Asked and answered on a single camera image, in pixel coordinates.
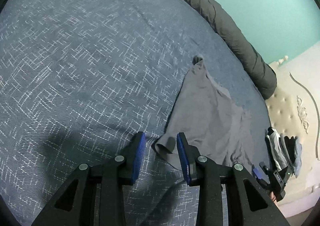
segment decorative scroll molding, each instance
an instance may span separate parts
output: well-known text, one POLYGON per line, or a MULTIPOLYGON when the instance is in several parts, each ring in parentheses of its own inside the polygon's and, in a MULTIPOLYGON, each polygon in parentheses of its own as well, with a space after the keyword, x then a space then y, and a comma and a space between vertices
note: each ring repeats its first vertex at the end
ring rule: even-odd
POLYGON ((303 124, 304 130, 305 132, 308 134, 308 128, 309 128, 309 122, 307 121, 307 112, 306 112, 306 108, 302 107, 302 99, 299 98, 299 96, 297 95, 297 103, 298 103, 298 116, 301 120, 301 123, 303 124))

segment blue gripper pad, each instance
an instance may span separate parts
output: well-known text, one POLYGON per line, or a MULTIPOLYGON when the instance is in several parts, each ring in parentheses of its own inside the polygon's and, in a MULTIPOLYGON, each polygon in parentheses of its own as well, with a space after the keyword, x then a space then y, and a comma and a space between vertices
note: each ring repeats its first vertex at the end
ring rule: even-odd
POLYGON ((189 171, 190 171, 189 161, 188 161, 188 158, 179 134, 177 134, 177 149, 178 149, 180 164, 182 168, 183 178, 187 182, 187 185, 189 185, 191 182, 191 177, 189 174, 189 171))
POLYGON ((146 148, 146 134, 144 132, 138 132, 137 136, 140 137, 139 145, 136 149, 134 161, 132 164, 131 183, 134 184, 138 179, 140 173, 140 167, 143 159, 144 149, 146 148))

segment gray folded shirt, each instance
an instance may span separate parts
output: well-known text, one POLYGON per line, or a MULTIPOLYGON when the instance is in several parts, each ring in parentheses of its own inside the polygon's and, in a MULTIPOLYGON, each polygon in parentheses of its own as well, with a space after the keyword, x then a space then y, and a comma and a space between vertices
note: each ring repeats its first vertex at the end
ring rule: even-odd
POLYGON ((231 100, 227 89, 208 74, 204 60, 194 57, 173 107, 165 134, 155 144, 159 155, 181 169, 176 136, 184 132, 188 143, 217 164, 241 163, 250 172, 254 145, 250 114, 231 100))

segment mattress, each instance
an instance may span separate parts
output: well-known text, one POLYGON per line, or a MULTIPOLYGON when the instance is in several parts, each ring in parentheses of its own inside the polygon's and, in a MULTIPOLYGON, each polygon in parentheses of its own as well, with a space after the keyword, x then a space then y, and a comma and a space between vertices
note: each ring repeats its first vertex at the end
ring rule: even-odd
POLYGON ((261 94, 183 0, 8 0, 0 45, 0 194, 22 226, 78 164, 103 163, 138 130, 148 139, 140 177, 124 188, 127 224, 193 225, 198 189, 152 144, 196 54, 250 113, 254 164, 268 162, 261 94))

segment wall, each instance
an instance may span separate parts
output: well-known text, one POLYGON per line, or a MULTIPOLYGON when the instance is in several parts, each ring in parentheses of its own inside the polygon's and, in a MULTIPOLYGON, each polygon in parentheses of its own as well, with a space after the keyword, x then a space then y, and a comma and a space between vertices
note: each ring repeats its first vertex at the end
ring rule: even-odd
POLYGON ((320 40, 320 10, 314 0, 216 0, 248 41, 270 63, 289 60, 320 40))

